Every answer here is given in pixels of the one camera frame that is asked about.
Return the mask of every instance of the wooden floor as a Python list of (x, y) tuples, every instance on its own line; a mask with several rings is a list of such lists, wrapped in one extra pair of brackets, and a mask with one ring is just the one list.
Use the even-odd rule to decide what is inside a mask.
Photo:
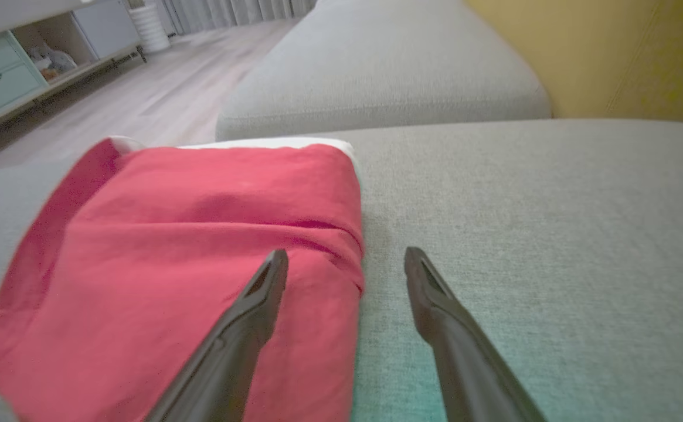
[(79, 156), (109, 135), (149, 147), (213, 142), (237, 82), (297, 21), (175, 37), (172, 48), (109, 67), (0, 126), (0, 168)]

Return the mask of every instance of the red garment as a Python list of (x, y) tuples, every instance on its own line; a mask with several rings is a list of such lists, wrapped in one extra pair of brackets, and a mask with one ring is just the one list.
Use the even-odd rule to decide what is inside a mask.
[(0, 393), (22, 420), (142, 420), (269, 251), (290, 257), (245, 420), (349, 420), (362, 216), (328, 146), (90, 150), (0, 290)]

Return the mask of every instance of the sofa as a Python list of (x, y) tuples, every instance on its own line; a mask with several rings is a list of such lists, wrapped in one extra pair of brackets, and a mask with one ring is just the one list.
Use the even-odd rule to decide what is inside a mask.
[[(352, 419), (446, 419), (406, 293), (403, 253), (419, 246), (547, 420), (683, 420), (683, 123), (551, 120), (531, 69), (477, 15), (451, 0), (422, 4), (322, 0), (218, 122), (220, 139), (302, 133), (355, 148), (367, 287)], [(334, 26), (331, 15), (355, 8), (375, 13)], [(433, 46), (407, 58), (456, 35), (426, 10), (472, 22), (459, 35), (471, 53), (444, 59)], [(418, 20), (434, 34), (410, 37)], [(322, 34), (308, 37), (312, 28)], [(440, 65), (399, 66), (419, 59)], [(349, 62), (358, 69), (338, 68)], [(0, 170), (0, 280), (72, 164)], [(12, 418), (0, 400), (0, 420)]]

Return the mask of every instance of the white ribbed vase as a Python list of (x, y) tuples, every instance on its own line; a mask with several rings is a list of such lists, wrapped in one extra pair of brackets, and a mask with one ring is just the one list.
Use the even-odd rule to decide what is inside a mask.
[(141, 36), (144, 53), (156, 53), (169, 48), (169, 38), (159, 20), (156, 4), (131, 9), (130, 17)]

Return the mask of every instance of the gray curtain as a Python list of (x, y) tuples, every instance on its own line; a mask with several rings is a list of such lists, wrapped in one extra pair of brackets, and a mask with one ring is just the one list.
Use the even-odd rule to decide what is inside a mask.
[(164, 0), (178, 34), (302, 17), (315, 0)]

